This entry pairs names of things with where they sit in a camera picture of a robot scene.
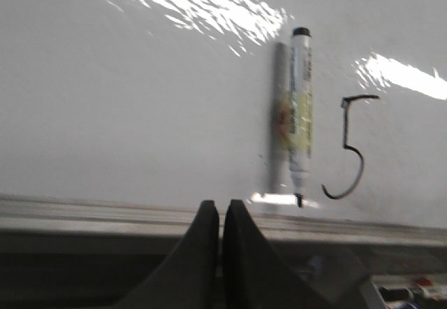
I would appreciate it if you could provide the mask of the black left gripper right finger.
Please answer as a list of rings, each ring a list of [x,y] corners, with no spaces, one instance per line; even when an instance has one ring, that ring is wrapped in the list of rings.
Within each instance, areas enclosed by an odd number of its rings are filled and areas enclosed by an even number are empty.
[[[299,243],[303,269],[280,257],[241,200],[223,230],[222,269],[228,308],[383,308],[370,270],[345,245]]]

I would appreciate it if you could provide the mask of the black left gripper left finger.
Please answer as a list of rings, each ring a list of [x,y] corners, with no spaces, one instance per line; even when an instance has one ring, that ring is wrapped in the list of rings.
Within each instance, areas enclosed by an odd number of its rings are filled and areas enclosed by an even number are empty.
[[[218,243],[219,214],[204,200],[173,251],[115,307],[211,308]]]

